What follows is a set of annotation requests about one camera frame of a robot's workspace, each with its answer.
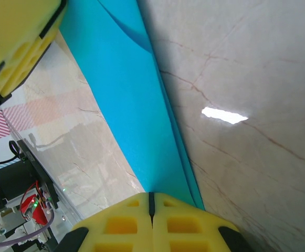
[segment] blue paper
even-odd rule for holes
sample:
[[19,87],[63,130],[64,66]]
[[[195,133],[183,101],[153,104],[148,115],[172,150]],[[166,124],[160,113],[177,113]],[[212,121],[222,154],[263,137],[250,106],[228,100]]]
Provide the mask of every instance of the blue paper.
[[204,209],[135,0],[70,0],[61,33],[148,192]]

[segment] marble floor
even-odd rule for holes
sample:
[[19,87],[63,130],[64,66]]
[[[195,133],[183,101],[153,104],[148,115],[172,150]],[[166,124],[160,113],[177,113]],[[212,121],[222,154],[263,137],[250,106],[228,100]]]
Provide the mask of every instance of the marble floor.
[[[305,1],[138,2],[206,210],[305,251]],[[3,111],[82,216],[143,191],[60,35]]]

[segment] black cable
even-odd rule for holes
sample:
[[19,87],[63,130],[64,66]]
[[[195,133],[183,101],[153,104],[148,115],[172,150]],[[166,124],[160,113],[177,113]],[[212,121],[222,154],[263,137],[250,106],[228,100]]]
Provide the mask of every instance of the black cable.
[[14,161],[16,158],[20,156],[20,148],[15,141],[9,141],[9,148],[15,156],[6,161],[1,161],[0,164],[6,164],[8,162]]

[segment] blue foam sheet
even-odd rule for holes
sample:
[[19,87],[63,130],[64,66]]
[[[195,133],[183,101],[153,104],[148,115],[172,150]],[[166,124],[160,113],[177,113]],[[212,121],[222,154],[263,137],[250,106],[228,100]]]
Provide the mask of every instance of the blue foam sheet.
[[135,0],[70,0],[60,31],[148,192],[204,209]]

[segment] purple cable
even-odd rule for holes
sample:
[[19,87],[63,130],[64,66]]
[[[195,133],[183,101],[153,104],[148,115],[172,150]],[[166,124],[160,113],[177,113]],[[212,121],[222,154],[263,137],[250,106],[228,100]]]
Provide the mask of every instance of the purple cable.
[[[51,208],[51,206],[48,202],[46,203],[46,205],[47,205],[48,208]],[[21,238],[17,238],[17,239],[14,239],[14,240],[9,240],[9,241],[4,241],[4,242],[0,243],[0,248],[1,247],[6,247],[6,246],[12,246],[16,243],[20,243],[20,242],[28,240],[28,239],[36,236],[36,235],[39,235],[40,233],[44,232],[46,229],[49,228],[49,226],[52,224],[53,220],[54,220],[54,211],[53,211],[53,209],[51,209],[51,219],[48,221],[48,223],[44,227],[42,227],[41,229],[38,229],[37,231],[35,231],[35,232],[33,232],[29,235],[23,236]]]

